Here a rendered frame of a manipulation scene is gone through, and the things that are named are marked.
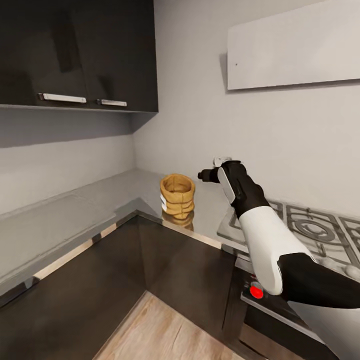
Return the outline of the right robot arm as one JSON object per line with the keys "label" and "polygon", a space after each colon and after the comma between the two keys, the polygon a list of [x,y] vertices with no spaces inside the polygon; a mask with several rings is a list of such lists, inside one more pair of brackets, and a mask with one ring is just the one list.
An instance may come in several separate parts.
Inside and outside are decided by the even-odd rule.
{"label": "right robot arm", "polygon": [[283,298],[339,360],[360,360],[360,281],[317,263],[240,160],[215,156],[212,163],[197,177],[221,184],[263,289]]}

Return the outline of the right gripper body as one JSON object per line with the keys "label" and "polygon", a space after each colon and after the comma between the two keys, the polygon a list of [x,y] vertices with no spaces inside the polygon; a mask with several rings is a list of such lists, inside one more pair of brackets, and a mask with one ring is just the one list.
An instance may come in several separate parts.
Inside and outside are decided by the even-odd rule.
{"label": "right gripper body", "polygon": [[216,167],[216,168],[212,168],[212,169],[203,169],[202,170],[202,178],[203,178],[202,181],[220,184],[220,182],[218,182],[220,180],[216,181],[216,179],[215,179],[215,172],[217,169],[219,169],[219,168]]}

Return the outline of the popcorn bag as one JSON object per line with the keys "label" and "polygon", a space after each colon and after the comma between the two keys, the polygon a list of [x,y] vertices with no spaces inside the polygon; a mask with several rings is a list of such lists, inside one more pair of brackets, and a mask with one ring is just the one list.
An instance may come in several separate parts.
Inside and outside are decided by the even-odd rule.
{"label": "popcorn bag", "polygon": [[160,181],[162,210],[184,220],[195,209],[195,183],[182,174],[170,174]]}

